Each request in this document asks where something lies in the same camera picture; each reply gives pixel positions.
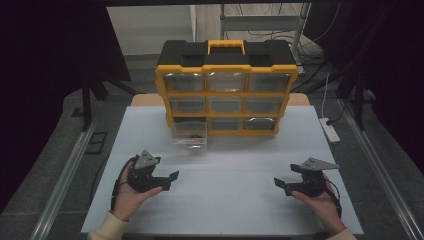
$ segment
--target white paper sheet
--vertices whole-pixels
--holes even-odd
[[[163,107],[128,107],[82,232],[100,226],[122,166],[143,149],[162,157],[154,176],[180,174],[170,191],[141,206],[128,232],[292,236],[323,230],[308,206],[286,197],[274,184],[274,177],[301,181],[291,163],[302,164],[309,157],[334,163],[313,107],[288,106],[274,137],[208,137],[204,156],[173,153],[165,114]],[[340,191],[342,220],[353,233],[363,233],[338,170],[324,172]]]

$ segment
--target black cable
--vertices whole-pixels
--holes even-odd
[[[326,188],[325,189],[325,192],[331,197],[331,199],[333,199],[333,201],[334,201],[334,204],[336,205],[336,209],[337,209],[337,214],[339,215],[339,218],[341,218],[342,217],[342,205],[340,204],[340,192],[339,192],[339,189],[337,188],[337,186],[333,183],[333,182],[331,182],[330,180],[328,180],[328,179],[325,179],[325,181],[327,181],[327,182],[329,182],[331,185],[333,185],[333,187],[336,189],[336,191],[337,191],[337,197],[336,197],[336,195],[334,195],[334,193],[329,189],[329,188]]]
[[[346,81],[346,74],[343,76],[343,81]],[[332,125],[333,123],[337,122],[340,120],[340,118],[343,116],[344,111],[346,110],[346,105],[348,103],[349,100],[349,96],[347,95],[347,86],[346,83],[344,83],[344,88],[345,88],[345,93],[346,93],[346,100],[345,100],[345,104],[343,106],[342,112],[340,113],[340,115],[336,118],[336,119],[329,119],[325,124],[327,124],[328,126]]]
[[[340,192],[339,189],[337,188],[336,184],[334,184],[332,181],[325,179],[325,181],[329,182],[337,191],[337,199],[340,200]]]
[[[305,86],[308,82],[310,82],[312,80],[312,78],[319,72],[319,70],[326,64],[327,62],[323,62],[318,68],[317,70],[307,79],[305,80],[302,84],[300,84],[299,86],[293,88],[290,93],[293,93],[296,89],[302,88],[303,86]]]
[[[104,164],[106,163],[106,161],[109,159],[110,153],[107,154],[107,156],[103,159],[102,163],[100,164],[100,166],[97,168],[96,174],[94,174],[94,178],[93,181],[91,182],[91,191],[90,191],[90,205],[93,202],[94,199],[94,185],[96,184],[96,179],[99,176],[100,173],[100,169],[103,168]]]

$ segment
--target finger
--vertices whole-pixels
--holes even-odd
[[[137,198],[138,198],[139,202],[142,203],[142,202],[146,201],[147,199],[158,195],[162,191],[163,191],[162,187],[153,188],[153,189],[150,189],[147,192],[138,193]]]
[[[127,179],[128,179],[128,172],[130,171],[130,169],[131,169],[131,167],[133,165],[134,165],[134,162],[132,162],[132,161],[128,164],[128,166],[125,168],[124,172],[122,173],[122,177],[119,180],[119,183],[124,183],[124,182],[127,181]]]
[[[292,192],[292,196],[298,199],[301,202],[304,202],[308,205],[311,205],[311,202],[313,201],[310,197],[306,196],[305,194],[297,191]]]

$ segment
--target wrist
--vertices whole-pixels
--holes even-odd
[[[115,216],[117,219],[123,221],[123,222],[129,222],[130,218],[125,213],[120,212],[119,210],[112,211],[113,216]]]
[[[324,225],[328,233],[330,233],[330,236],[337,235],[347,228],[340,219],[326,222]]]

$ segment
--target hand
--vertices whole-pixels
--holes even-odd
[[[127,183],[128,172],[133,162],[128,164],[119,181],[119,190],[116,196],[115,208],[112,214],[118,219],[128,222],[130,217],[137,211],[140,205],[147,199],[162,192],[161,187],[153,188],[147,192],[139,193],[132,189]]]
[[[327,188],[334,193],[333,188],[328,181]],[[321,220],[322,224],[331,236],[337,235],[346,229],[346,226],[339,218],[336,205],[334,204],[330,195],[328,195],[326,192],[316,198],[310,198],[307,195],[296,191],[293,191],[292,195],[296,199],[309,205],[314,210],[315,214]]]

